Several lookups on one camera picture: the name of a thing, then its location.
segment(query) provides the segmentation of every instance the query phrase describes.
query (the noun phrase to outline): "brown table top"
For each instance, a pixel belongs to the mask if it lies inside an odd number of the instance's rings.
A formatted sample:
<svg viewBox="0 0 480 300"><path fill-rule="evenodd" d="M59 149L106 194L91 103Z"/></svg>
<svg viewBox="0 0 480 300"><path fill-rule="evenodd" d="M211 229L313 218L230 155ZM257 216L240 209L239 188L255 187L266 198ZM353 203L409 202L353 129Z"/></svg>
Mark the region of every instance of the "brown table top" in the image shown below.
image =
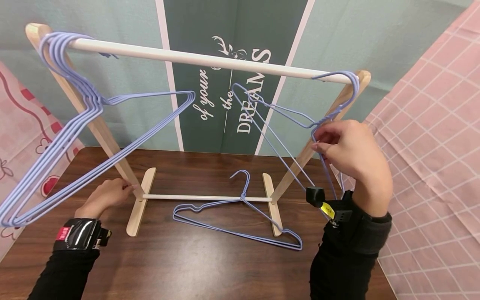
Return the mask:
<svg viewBox="0 0 480 300"><path fill-rule="evenodd" d="M101 148L81 150L54 191L105 159ZM246 169L251 175L247 196L265 197L262 173L270 174L276 186L286 172L278 158L266 156L136 150L127 159L140 182L148 168L157 168L151 193L159 194L239 196L245 177L229 177ZM327 187L318 160L311 160L305 170L316 185ZM0 263L0 299L28 296L48 260L59 227L98 184L118 176L112 168L23 231ZM300 180L306 184L302 175ZM125 232L133 197L105 212L102 221L113 236L90 273L83 299L309 299L310 264L326 220L306 203L296 182L278 203L284 227L303 239L300 252L175 222L172 210L180 203L150 200L136 238ZM255 205L268 212L266 204ZM186 215L231 230L273 236L268 221L240 203ZM279 239L293 241L283 235ZM372 273L367 299L395 299L378 265Z"/></svg>

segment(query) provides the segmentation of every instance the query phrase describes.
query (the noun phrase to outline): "yellow tag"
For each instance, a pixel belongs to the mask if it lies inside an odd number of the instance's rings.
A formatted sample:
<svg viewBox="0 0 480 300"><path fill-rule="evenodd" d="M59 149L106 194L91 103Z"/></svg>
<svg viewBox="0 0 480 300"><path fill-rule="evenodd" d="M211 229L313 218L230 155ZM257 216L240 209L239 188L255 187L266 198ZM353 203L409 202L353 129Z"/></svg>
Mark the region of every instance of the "yellow tag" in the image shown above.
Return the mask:
<svg viewBox="0 0 480 300"><path fill-rule="evenodd" d="M322 207L320 207L320 209L326 213L331 219L333 219L335 217L335 212L333 211L332 207L330 205L328 205L327 203L323 203L322 204Z"/></svg>

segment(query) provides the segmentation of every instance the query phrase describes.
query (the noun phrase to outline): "hand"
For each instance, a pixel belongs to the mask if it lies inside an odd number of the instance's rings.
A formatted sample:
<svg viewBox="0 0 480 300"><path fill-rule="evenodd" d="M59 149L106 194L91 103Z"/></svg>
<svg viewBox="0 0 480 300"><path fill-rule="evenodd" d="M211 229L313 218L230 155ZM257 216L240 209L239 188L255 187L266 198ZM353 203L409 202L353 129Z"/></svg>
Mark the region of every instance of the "hand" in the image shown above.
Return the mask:
<svg viewBox="0 0 480 300"><path fill-rule="evenodd" d="M105 180L88 197L87 201L77 209L75 218L98 219L109 207L124 202L130 193L137 188L122 178Z"/></svg>
<svg viewBox="0 0 480 300"><path fill-rule="evenodd" d="M393 193L392 174L372 132L354 120L334 121L314 134L312 149L357 182L353 201L373 217L384 216Z"/></svg>

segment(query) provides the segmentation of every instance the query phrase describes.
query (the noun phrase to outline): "wire hanger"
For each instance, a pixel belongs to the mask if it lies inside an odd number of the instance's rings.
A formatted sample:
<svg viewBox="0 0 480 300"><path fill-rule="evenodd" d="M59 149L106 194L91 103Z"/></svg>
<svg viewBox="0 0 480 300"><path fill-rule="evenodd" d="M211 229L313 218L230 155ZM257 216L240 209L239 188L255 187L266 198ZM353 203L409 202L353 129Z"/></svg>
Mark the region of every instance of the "wire hanger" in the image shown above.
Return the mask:
<svg viewBox="0 0 480 300"><path fill-rule="evenodd" d="M267 244L270 244L270 245L280 246L280 247L287 248L287 249L292 249L292 250L302 250L303 242L302 242L302 240L301 240L301 238L298 234L296 234L295 232L293 232L290 229L281 229L280 226L274 220L272 220L268 215L266 215L264 212L262 212L260 209L256 208L253 204L251 204L250 202L248 202L245 199L246 194L247 194L248 185L250 183L250 173L246 170L238 170L232 176L230 176L230 178L233 178L235 175L237 175L240 172L244 173L247 176L247 179L245 181L245 186L243 187L243 192L241 193L241 195L238 199L236 199L236 200L215 201L215 202L205 203L205 204L200 205L200 206L195 206L193 204L179 204L173 209L172 218L175 221L178 221L178 222L181 222L181 223L194 225L194 226L198 226L198 227L202 227L202 228L207 228L207 229L211 229L211 230L221 231L221 232L233 234L233 235L236 235L236 236L239 236L239 237L242 237L242 238L260 241L260 242L267 243ZM231 231L231 230L226 230L226 229L223 229L223 228L215 227L215 226L212 226L212 225L209 225L209 224L206 224L206 223L202 223L202 222L190 219L188 217L185 217L185 216L182 216L182 215L179 214L179 212L185 211L185 210L190 210L190 211L199 213L202 210L210 208L210 207L215 207L215 206L228 204L228 203L235 203L235 202L243 202L243 203L247 204L248 207L250 207L251 209L253 209L257 213L259 213L259 214L263 215L265 218L267 218L282 233L287 233L287 234L293 236L293 238L298 242L298 244L292 244L292 243L283 242L283 241L280 241L280 240L273 240L273 239L258 237L258 236L254 236L254 235L239 233L239 232L235 232L235 231Z"/></svg>
<svg viewBox="0 0 480 300"><path fill-rule="evenodd" d="M278 153L278 151L275 149L275 147L272 145L272 143L270 142L270 140L266 137L266 135L262 132L262 129L260 128L260 126L257 124L257 122L253 119L253 116L255 115L255 113L257 113L256 115L262 120L262 122L267 126L267 128L270 130L270 132L273 134L273 136L276 138L276 140L282 145L283 149L288 153L288 155L293 159L294 163L300 168L300 171L305 175L305 177L307 178L307 180L309 181L309 183L312 185L312 186L315 186L315 184L312 182L312 180L310 179L310 177L308 177L308 175L305 173L305 171L303 170L303 168L298 164L297 160L293 157L293 155L290 153L290 151L285 147L285 145L283 144L283 142L279 139L279 137L277 136L277 134L275 134L275 132L270 128L270 126L265 122L265 119L260 115L258 114L257 110L256 110L256 106L252 106L252 105L249 105L249 110L250 109L253 109L254 112L253 113L250 113L244 105L242 105L242 102L240 101L239 97L237 96L237 93L235 92L235 87L237 88L240 88L241 90L244 91L244 93L247 95L248 97L248 101L249 103L251 104L252 102L260 102L262 103L263 105L267 106L267 107L270 107L271 109L273 109L274 111L280 113L281 115L285 116L287 119L293 121L294 123L298 124L299 126L303 127L303 128L312 128L312 131L311 131L311 136L312 136L312 140L314 142L315 141L315 137L314 137L314 133L315 131L323 124L325 123L326 121L328 120L332 120L336 115L338 115L341 110L348 106L354 99L355 97L357 96L357 93L358 93L358 89L359 89L359 81L358 81L358 78L356 77L356 75L352 72L348 72L348 71L345 71L345 72L331 72L331 73L327 73L325 75L320 75L320 76L316 76L316 77L313 77L312 79L318 79L318 78L321 78L321 77L324 77L324 76L329 76L329 75L333 75L333 74L343 74L345 76L347 76L351 81L352 81L352 85L353 85L353 93L352 93L352 96L347 100L345 101L344 103L340 104L334 111L332 111L332 113L328 114L327 116L323 117L322 119L320 119L318 122L315 122L312 118L310 118L309 116L307 116L306 114L304 113L301 113L301 112L298 112L298 111L295 111L293 109L289 109L289 108L284 108L282 106L279 106L279 105L273 105L273 104L268 104L264 101L264 99L258 95L258 94L253 94L255 95L255 98L258 99L258 100L253 100L252 98L252 94L250 94L248 92L248 90L241 86L240 84L233 84L232 87L231 87L231 91L235 97L235 99L240 103L240 105L242 106L242 110L244 110L249 116L250 116L250 119L252 120L252 123L255 124L255 126L257 127L257 129L260 131L260 133L263 135L264 139L268 142L268 144L270 145L270 147L272 147L273 151L276 153L276 155L278 156L278 158L280 158L280 160L282 161L282 163L285 165L285 167L287 168L287 170L293 175L294 179L298 182L298 184L303 188L303 190L305 191L306 188L302 185L302 183L298 180L297 176L295 176L295 174L293 173L293 171L290 169L290 167L287 165L287 163L285 162L285 160L281 157L281 155ZM291 116L289 116L288 114L284 113L282 110L284 111L288 111L288 112L291 112L291 113L294 113L294 114L297 114L297 115L300 115L300 116L303 116L305 117L308 121L311 122L311 124L308 124L308 125L305 125L299 121L297 121L296 119L292 118ZM337 200L337 197L336 197L336 193L335 193L335 188L333 186L333 182L330 178L330 175L329 175L329 172L328 172L328 169L326 167L326 164L324 162L324 160L322 159L321 157L321 154L318 153L318 155L320 156L320 160L322 162L322 165L324 167L324 171L325 171L325 174L327 175L327 180L329 181L329 184L330 184L330 188L332 189L332 193L334 195L334 198L335 200ZM246 239L250 239L250 240L256 240L256 241L260 241L260 242L263 242L263 243L267 243L267 244L271 244L271 245L275 245L275 246L279 246L279 247L283 247L283 248L287 248L287 249L292 249L292 250L302 250L303 248L303 242L301 240L301 237L296 234L295 232L293 232L292 230L290 229L281 229L280 226L272 219L270 218L268 215L264 214L261 210L259 210L258 208L256 208L253 204L251 204L250 202L248 202L245 197L246 197L246 192L247 192L247 189L248 189L248 185L249 185L249 182L250 182L250 174L245 171L245 170L239 170L237 172L235 172L230 178L234 177L235 175L237 175L239 172L243 172L247 175L247 180L245 182L245 187L243 188L243 192L242 194L240 195L240 198L239 199L236 199L236 200L224 200L224 201L217 201L217 202L213 202L213 203L206 203L206 204L203 204L203 205L200 205L200 206L195 206L194 204L179 204L177 205L174 209L173 209L173 215L172 215L172 218L175 220L175 221L178 221L178 222L182 222L182 223L185 223L185 224L189 224L189 225L194 225L194 226L198 226L198 227L202 227L202 228L206 228L206 229L211 229L211 230L216 230L216 231L221 231L221 232L225 232L225 233L229 233L229 234L233 234L233 235L236 235L236 236L240 236L240 237L243 237L243 238L246 238ZM345 192L345 189L343 187L343 183L341 183L341 188L342 188L342 192ZM188 217L185 217L185 216L182 216L179 214L179 212L181 211L185 211L185 210L190 210L190 211L193 211L195 213L199 213L201 212L202 210L204 209L207 209L207 208L211 208L211 207L215 207L215 206L219 206L219 205L224 205L224 204L229 204L229 203L235 203L235 202L243 202L245 203L247 206L249 206L251 209L255 210L256 212L260 213L261 215L263 215L265 218L267 218L272 224L274 224L278 230L280 230L282 233L287 233L289 235L291 235L296 241L297 241L297 244L293 244L293 243L288 243L288 242L283 242L283 241L279 241L279 240L273 240L273 239L267 239L267 238L263 238L263 237L259 237L259 236L254 236L254 235L249 235L249 234L244 234L244 233L239 233L239 232L235 232L235 231L231 231L231 230L226 230L226 229L223 229L223 228L219 228L219 227L215 227L215 226L212 226L212 225L209 225L209 224L206 224L206 223L202 223L200 221L196 221L196 220L193 220L191 218L188 218Z"/></svg>
<svg viewBox="0 0 480 300"><path fill-rule="evenodd" d="M26 226L38 220L48 211L65 201L67 198L75 194L85 185L89 184L95 178L103 174L106 170L114 166L120 160L125 158L133 150L137 149L142 143L164 128L175 117L182 113L195 100L194 91L182 92L158 92L158 93L142 93L120 95L109 99L104 98L86 78L74 71L65 61L64 51L67 45L78 38L89 38L89 36L55 32L47 35L42 39L39 54L43 62L49 69L55 73L65 77L74 87L77 88L83 97L86 109L79 115L69 121L60 131L57 137L52 141L47 150L40 156L34 165L25 174L19 184L7 196L5 201L0 204L0 221L5 227ZM50 65L45 59L43 49L49 43L49 55L52 60ZM110 157L108 160L89 171L67 187L47 198L42 203L35 205L33 208L26 210L25 205L31 196L37 191L40 184L48 176L51 170L58 163L60 158L72 145L73 141L78 137L81 130L98 117L103 112L103 105L117 105L132 98L141 98L149 96L162 96L171 94L186 94L187 100L178 107L177 110L170 113L165 119L161 120L157 125L132 142L130 145L120 150L118 153Z"/></svg>

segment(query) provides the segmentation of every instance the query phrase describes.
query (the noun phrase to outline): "black wrist band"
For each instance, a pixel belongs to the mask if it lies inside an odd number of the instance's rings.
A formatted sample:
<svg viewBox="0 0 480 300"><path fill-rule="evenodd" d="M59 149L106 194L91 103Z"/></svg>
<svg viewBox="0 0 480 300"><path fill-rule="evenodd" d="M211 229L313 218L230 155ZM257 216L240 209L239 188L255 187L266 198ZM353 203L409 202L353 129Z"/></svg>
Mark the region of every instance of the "black wrist band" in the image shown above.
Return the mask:
<svg viewBox="0 0 480 300"><path fill-rule="evenodd" d="M340 237L353 252L377 254L387 241L392 216L388 212L383 217L370 216L357 206L352 195L352 191L346 191L342 198L345 205L352 209L352 214L348 222L339 225Z"/></svg>
<svg viewBox="0 0 480 300"><path fill-rule="evenodd" d="M111 231L101 227L100 220L74 218L68 220L57 234L53 251L91 250L106 246Z"/></svg>
<svg viewBox="0 0 480 300"><path fill-rule="evenodd" d="M342 200L326 201L323 189L307 188L307 202L321 208L331 220L325 234L341 243L342 249L359 254L377 254L385 245L392 228L392 216L372 217L352 200L352 191L346 191Z"/></svg>

